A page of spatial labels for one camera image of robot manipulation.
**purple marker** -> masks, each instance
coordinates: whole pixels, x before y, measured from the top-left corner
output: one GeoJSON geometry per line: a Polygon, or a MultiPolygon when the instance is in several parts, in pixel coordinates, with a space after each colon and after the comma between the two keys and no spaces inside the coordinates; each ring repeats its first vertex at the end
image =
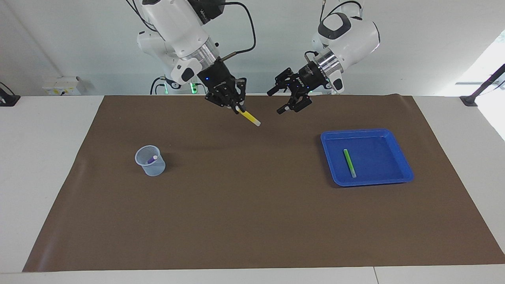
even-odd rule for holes
{"type": "Polygon", "coordinates": [[[152,158],[150,158],[150,159],[149,159],[149,161],[147,161],[147,164],[148,164],[148,165],[149,165],[149,164],[152,164],[152,163],[154,163],[157,159],[158,159],[158,157],[157,157],[157,156],[153,156],[152,158]]]}

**table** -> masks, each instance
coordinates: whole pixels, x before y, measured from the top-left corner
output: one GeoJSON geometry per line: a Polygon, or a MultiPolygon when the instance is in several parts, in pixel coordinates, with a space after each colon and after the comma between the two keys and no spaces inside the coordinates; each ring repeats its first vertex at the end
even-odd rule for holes
{"type": "MultiPolygon", "coordinates": [[[[0,283],[495,283],[505,265],[20,273],[103,97],[25,97],[0,109],[0,283]]],[[[416,97],[501,248],[505,141],[458,98],[416,97]]]]}

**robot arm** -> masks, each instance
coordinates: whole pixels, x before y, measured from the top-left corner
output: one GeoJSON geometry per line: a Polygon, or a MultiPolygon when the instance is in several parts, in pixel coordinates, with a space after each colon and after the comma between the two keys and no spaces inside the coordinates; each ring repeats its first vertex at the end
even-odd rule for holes
{"type": "Polygon", "coordinates": [[[142,9],[159,35],[140,34],[140,48],[158,58],[166,78],[186,85],[194,76],[208,88],[206,100],[244,112],[246,79],[236,79],[202,28],[223,13],[226,0],[143,0],[142,9]]]}
{"type": "Polygon", "coordinates": [[[289,89],[288,103],[277,110],[282,114],[287,110],[299,112],[312,103],[309,92],[319,86],[329,84],[337,93],[344,92],[342,74],[350,66],[364,59],[380,44],[377,26],[372,21],[364,21],[360,16],[335,12],[322,19],[318,37],[313,39],[322,47],[298,73],[288,68],[275,78],[275,87],[267,92],[272,96],[281,89],[289,89]]]}

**plastic cup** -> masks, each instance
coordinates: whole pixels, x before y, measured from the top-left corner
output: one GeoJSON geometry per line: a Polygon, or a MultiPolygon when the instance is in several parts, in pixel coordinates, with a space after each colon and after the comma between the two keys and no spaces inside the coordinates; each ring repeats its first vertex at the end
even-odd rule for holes
{"type": "Polygon", "coordinates": [[[142,167],[148,176],[159,176],[165,170],[166,164],[161,156],[160,149],[156,146],[148,145],[140,148],[135,154],[135,162],[142,167]],[[158,159],[148,164],[148,161],[157,156],[158,159]]]}

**black pole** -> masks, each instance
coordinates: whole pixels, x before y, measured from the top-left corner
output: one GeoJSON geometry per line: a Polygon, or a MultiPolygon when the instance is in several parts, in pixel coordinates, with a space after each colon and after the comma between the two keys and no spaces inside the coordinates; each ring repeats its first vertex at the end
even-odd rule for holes
{"type": "Polygon", "coordinates": [[[18,101],[21,96],[11,96],[8,93],[6,93],[2,88],[0,88],[0,98],[2,98],[5,103],[2,103],[0,101],[0,107],[13,107],[18,101]]]}
{"type": "Polygon", "coordinates": [[[475,99],[480,96],[480,94],[487,89],[487,87],[491,86],[502,74],[505,73],[505,64],[503,64],[487,81],[485,81],[480,88],[478,88],[471,96],[460,97],[463,104],[467,107],[476,107],[475,99]]]}

